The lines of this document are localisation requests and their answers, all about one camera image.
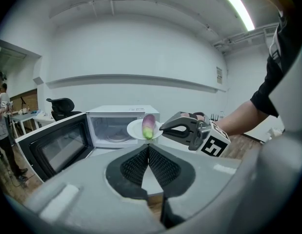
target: chair backrest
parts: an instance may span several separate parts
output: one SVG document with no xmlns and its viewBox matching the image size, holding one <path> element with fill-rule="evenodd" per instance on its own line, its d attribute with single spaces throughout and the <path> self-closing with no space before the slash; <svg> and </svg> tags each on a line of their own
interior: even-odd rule
<svg viewBox="0 0 302 234">
<path fill-rule="evenodd" d="M 56 121 L 81 113 L 80 111 L 73 111 L 75 105 L 69 98 L 48 98 L 46 101 L 52 103 L 53 111 L 51 112 L 51 114 Z"/>
</svg>

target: black sleeve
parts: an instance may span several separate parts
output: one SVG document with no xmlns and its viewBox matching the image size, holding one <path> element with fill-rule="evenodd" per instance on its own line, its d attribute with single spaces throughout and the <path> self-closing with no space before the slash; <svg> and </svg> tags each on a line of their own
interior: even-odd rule
<svg viewBox="0 0 302 234">
<path fill-rule="evenodd" d="M 268 96 L 280 82 L 282 77 L 283 73 L 280 67 L 274 62 L 271 56 L 269 56 L 267 60 L 267 75 L 264 79 L 264 82 L 259 87 L 258 91 L 254 93 L 253 97 L 250 99 L 250 101 L 258 110 L 268 115 L 272 115 L 275 117 L 279 116 L 277 110 L 273 106 Z"/>
</svg>

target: microwave door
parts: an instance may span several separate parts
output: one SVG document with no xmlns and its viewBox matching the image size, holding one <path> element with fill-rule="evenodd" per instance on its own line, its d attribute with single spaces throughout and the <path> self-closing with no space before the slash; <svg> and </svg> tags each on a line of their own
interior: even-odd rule
<svg viewBox="0 0 302 234">
<path fill-rule="evenodd" d="M 86 113 L 46 125 L 16 142 L 42 181 L 86 158 L 93 150 Z"/>
</svg>

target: white t-shirt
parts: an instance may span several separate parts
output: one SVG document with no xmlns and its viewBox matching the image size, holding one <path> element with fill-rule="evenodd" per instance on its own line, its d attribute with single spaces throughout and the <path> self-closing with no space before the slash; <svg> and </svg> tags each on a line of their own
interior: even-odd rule
<svg viewBox="0 0 302 234">
<path fill-rule="evenodd" d="M 1 93 L 1 94 L 0 94 L 0 99 L 1 99 L 1 101 L 10 102 L 10 97 L 8 96 L 7 93 Z M 3 116 L 4 116 L 4 117 L 8 117 L 8 115 L 6 114 L 6 112 L 3 113 Z"/>
</svg>

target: white microwave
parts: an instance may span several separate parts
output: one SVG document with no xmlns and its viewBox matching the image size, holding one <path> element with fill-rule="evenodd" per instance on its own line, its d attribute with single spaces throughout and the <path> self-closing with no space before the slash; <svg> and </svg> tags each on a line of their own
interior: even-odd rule
<svg viewBox="0 0 302 234">
<path fill-rule="evenodd" d="M 159 112 L 151 106 L 101 106 L 32 131 L 16 143 L 37 176 L 46 181 L 92 152 L 144 143 L 131 138 L 126 128 L 147 114 L 160 122 Z"/>
</svg>

